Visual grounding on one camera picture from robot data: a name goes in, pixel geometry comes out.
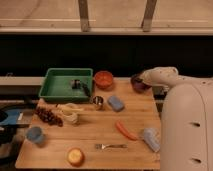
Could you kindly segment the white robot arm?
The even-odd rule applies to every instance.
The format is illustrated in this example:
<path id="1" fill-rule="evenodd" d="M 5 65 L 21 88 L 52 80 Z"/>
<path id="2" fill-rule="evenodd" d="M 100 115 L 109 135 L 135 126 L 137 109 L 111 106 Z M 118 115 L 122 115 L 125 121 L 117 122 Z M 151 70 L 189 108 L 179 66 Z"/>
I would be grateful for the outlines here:
<path id="1" fill-rule="evenodd" d="M 166 85 L 174 87 L 178 84 L 213 84 L 213 78 L 198 78 L 180 75 L 176 67 L 155 67 L 143 71 L 139 78 L 149 86 Z"/>

